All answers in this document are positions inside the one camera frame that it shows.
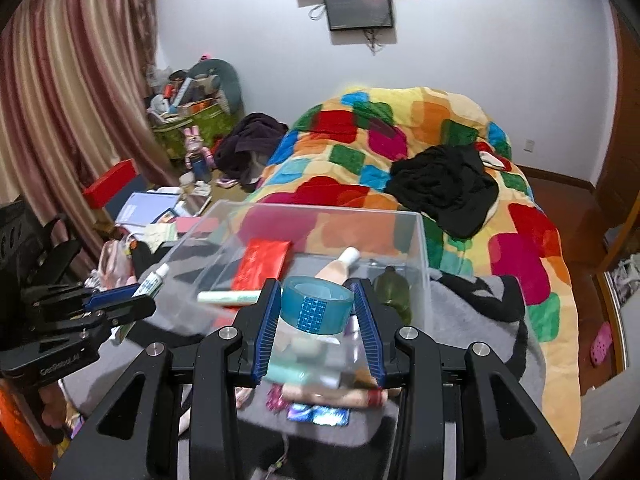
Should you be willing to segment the mint green tube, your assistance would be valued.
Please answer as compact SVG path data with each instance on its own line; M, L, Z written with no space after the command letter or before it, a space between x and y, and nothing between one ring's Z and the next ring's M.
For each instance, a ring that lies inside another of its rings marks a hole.
M337 389L341 383L341 373L336 370L293 362L271 363L266 378L281 385L317 385L330 389Z

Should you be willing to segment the white green tube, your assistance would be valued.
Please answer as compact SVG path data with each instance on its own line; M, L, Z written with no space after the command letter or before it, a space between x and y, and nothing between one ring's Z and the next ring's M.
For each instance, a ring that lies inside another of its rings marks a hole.
M137 296L149 296L154 298L160 288L163 286L165 278L169 271L169 264L163 263L158 266L153 272L151 272L145 280L138 286L134 292L134 297ZM112 329L111 341L115 346L121 344L129 334L130 330L134 328L136 322L131 322L126 325L119 326L119 328Z

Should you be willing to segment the pink striped curtain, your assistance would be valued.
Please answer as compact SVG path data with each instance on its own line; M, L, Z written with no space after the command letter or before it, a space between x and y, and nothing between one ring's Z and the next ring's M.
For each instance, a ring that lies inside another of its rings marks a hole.
M66 214L80 276L102 247L85 188L125 159L177 181L146 119L156 45L155 0L22 0L1 32L1 199Z

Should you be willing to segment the pink bunny toy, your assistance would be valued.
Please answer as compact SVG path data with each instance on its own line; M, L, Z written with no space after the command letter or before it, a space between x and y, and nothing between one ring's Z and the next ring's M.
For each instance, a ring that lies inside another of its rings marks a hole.
M186 168L197 181L208 183L212 180L214 158L209 148L206 148L197 125L185 128L184 149L186 150Z

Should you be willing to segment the blue Max box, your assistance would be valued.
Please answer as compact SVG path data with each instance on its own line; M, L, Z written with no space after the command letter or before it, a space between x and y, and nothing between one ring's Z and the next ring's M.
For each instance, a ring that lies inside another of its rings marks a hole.
M293 403L288 407L286 419L290 422L322 427L346 427L349 424L350 411L348 408Z

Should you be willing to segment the dark green bottle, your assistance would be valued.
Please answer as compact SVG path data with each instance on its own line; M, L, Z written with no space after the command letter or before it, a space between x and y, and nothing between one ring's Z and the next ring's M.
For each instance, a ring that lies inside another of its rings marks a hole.
M381 304L393 308L405 325L411 324L410 286L394 266L386 266L374 280L373 288Z

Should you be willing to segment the pink slipper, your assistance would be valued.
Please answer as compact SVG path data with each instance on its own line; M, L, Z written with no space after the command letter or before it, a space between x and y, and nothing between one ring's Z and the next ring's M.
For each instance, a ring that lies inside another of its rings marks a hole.
M609 322L604 322L590 344L590 362L594 367L600 366L608 356L613 344L613 331Z

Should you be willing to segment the beige sachet tube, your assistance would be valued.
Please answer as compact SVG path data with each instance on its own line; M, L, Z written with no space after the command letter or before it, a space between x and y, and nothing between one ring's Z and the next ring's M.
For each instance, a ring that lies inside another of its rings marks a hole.
M347 247L341 255L326 264L316 274L316 278L341 285L349 279L350 269L359 259L360 251L355 247Z

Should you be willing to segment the beige tube red cap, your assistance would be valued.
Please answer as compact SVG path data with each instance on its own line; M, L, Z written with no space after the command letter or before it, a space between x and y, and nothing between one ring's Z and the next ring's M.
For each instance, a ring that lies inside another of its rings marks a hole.
M379 408L388 398L381 389L327 389L285 384L281 396L292 403L330 406L331 408Z

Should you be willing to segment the clear plastic storage box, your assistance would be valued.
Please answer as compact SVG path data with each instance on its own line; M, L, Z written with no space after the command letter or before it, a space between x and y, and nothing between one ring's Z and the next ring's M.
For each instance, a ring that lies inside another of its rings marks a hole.
M178 240L163 262L169 271L158 292L150 322L178 344L198 338L246 318L247 307L233 320L223 306L199 304L196 295L206 290L231 290L231 282L248 242L289 240L291 260L280 282L290 276L313 278L347 247L360 251L350 278L367 278L372 286L386 266L394 266L410 286L410 326L428 332L432 326L428 286L426 238L423 220L407 211L295 206L258 203L216 203L207 216ZM386 382L383 388L405 385L410 356L398 344L397 331L405 324L396 311L381 304L375 318L382 337ZM336 335L302 332L279 318L269 360L293 362L356 373L368 367L356 315Z

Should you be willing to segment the pink glitter hair clip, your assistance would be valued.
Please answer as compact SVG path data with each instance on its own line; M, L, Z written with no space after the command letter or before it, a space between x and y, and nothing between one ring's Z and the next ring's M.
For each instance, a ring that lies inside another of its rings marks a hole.
M283 396L283 386L273 384L267 393L266 408L270 412L280 413L287 410L290 405L291 402Z

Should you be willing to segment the green cluttered storage basket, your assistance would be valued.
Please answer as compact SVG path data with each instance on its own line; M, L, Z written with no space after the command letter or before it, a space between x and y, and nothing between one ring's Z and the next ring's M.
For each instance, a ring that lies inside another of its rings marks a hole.
M239 75L220 58L204 55L188 70L162 75L163 87L148 99L146 116L172 162L186 157L189 136L196 134L212 148L244 112Z

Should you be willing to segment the white cream tube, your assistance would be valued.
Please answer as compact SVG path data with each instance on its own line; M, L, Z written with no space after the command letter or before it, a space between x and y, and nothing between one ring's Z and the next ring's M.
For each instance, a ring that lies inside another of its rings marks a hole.
M259 290L206 290L196 295L199 304L216 304L223 307L244 307L256 304Z

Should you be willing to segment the colourful patchwork quilt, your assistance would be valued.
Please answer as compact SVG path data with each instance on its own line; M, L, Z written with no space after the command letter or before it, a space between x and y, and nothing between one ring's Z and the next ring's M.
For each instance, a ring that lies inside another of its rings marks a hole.
M511 143L474 101L427 87L351 88L300 116L269 159L252 202L397 209L385 193L393 162L435 145L473 145L494 156L494 213L474 237L454 238L426 218L435 269L513 275L541 344L546 380L541 408L567 451L580 425L577 307L561 237L511 160Z

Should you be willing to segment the black clothing pile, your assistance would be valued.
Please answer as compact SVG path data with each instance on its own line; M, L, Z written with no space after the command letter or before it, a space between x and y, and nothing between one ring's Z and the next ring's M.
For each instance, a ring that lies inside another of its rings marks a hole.
M467 240L497 205L499 187L474 146L439 145L393 162L384 192L449 236Z

